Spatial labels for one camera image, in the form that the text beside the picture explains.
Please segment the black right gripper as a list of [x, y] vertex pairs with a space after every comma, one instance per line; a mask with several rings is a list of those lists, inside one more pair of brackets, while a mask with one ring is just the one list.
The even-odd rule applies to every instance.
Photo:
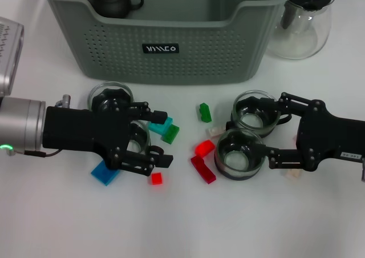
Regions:
[[325, 159], [363, 163], [364, 121], [339, 118], [321, 100], [308, 100], [283, 92], [278, 100], [260, 98], [264, 110], [300, 116], [297, 150], [254, 145], [254, 154], [268, 157], [271, 170], [299, 169], [313, 172]]

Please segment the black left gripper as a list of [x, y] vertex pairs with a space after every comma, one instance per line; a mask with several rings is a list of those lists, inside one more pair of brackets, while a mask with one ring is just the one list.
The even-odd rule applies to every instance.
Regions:
[[165, 154], [163, 149], [147, 149], [144, 154], [126, 151], [129, 119], [164, 124], [167, 117], [165, 111], [152, 111], [148, 102], [131, 103], [127, 114], [48, 107], [42, 145], [57, 150], [93, 152], [111, 170], [150, 176], [154, 168], [169, 168], [173, 156]]

